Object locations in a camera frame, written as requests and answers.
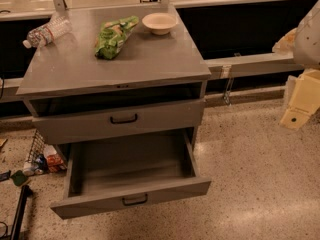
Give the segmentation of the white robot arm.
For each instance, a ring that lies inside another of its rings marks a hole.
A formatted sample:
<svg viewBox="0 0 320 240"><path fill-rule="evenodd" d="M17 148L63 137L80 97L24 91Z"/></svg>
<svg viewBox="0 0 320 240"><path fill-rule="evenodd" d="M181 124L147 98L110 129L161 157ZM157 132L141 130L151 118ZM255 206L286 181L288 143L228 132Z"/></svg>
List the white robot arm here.
<svg viewBox="0 0 320 240"><path fill-rule="evenodd" d="M283 127L299 129L320 108L320 0L296 28L275 43L272 51L292 55L304 68L298 77L288 77L287 105L280 120Z"/></svg>

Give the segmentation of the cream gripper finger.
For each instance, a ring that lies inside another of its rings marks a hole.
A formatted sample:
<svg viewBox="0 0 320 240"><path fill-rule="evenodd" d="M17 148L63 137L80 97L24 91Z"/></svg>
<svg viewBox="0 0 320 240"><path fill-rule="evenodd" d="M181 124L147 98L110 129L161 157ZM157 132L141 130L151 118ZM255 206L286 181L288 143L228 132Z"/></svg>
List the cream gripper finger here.
<svg viewBox="0 0 320 240"><path fill-rule="evenodd" d="M320 71L306 69L298 77L289 76L285 87L280 125L297 130L320 108Z"/></svg>

